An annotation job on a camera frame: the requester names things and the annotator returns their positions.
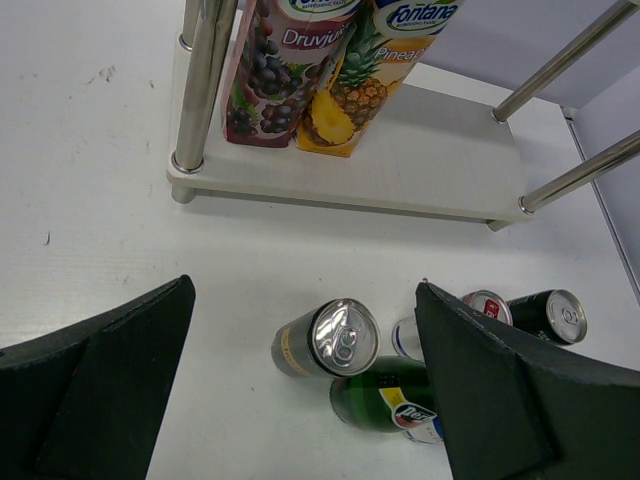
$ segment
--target white shelf board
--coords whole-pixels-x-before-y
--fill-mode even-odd
[[[405,83],[348,159],[235,145],[221,130],[216,102],[204,168],[185,175],[171,164],[189,53],[176,42],[167,177],[222,196],[465,220],[527,221],[517,199],[526,182],[508,124],[491,107]],[[419,64],[420,70],[430,67]]]

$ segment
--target metal pole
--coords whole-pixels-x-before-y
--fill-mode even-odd
[[[595,47],[627,18],[636,13],[640,6],[637,5],[637,0],[633,1],[636,3],[631,3],[629,0],[618,0],[504,102],[494,108],[493,118],[498,122],[506,122],[520,107]]]
[[[203,0],[202,3],[173,154],[174,166],[183,173],[195,173],[203,164],[204,145],[237,3],[237,0]]]
[[[201,4],[202,0],[187,0],[184,7],[184,22],[182,24],[182,33],[180,34],[180,45],[188,52],[193,48],[193,38],[196,35],[196,24],[198,23]]]
[[[525,213],[533,213],[549,203],[573,192],[640,154],[640,130],[600,152],[564,175],[525,195],[520,205]]]

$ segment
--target can lid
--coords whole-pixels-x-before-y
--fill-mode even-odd
[[[509,305],[497,293],[489,290],[478,290],[462,297],[462,301],[474,310],[495,318],[499,322],[513,325]]]
[[[580,301],[566,290],[555,290],[547,299],[547,316],[553,331],[567,343],[587,335],[587,317]]]
[[[367,307],[356,300],[343,298],[327,304],[310,333],[315,356],[336,375],[357,375],[378,356],[378,324]]]

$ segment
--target pineapple image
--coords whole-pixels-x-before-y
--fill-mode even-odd
[[[374,77],[380,65],[376,52],[389,40],[377,32],[372,16],[372,7],[362,11],[343,58],[303,120],[307,133],[319,145],[347,143],[375,117],[389,95],[388,88]]]

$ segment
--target juice carton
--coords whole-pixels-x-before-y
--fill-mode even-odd
[[[342,56],[303,114],[299,149],[350,157],[464,0],[366,0]]]
[[[287,146],[361,0],[248,0],[223,90],[229,142]]]

